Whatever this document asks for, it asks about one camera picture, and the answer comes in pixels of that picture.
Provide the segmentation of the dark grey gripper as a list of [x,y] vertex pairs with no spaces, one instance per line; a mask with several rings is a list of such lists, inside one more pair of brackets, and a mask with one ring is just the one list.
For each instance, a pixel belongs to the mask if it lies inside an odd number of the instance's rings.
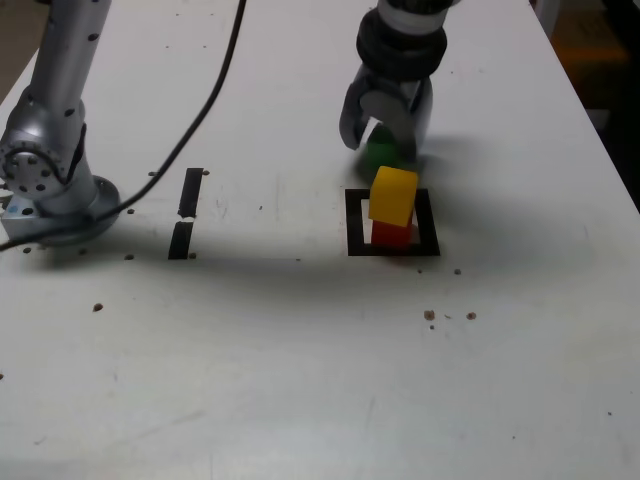
[[399,81],[362,64],[345,95],[339,119],[340,137],[347,148],[357,150],[367,125],[365,113],[390,131],[406,161],[415,162],[424,143],[432,106],[430,78]]

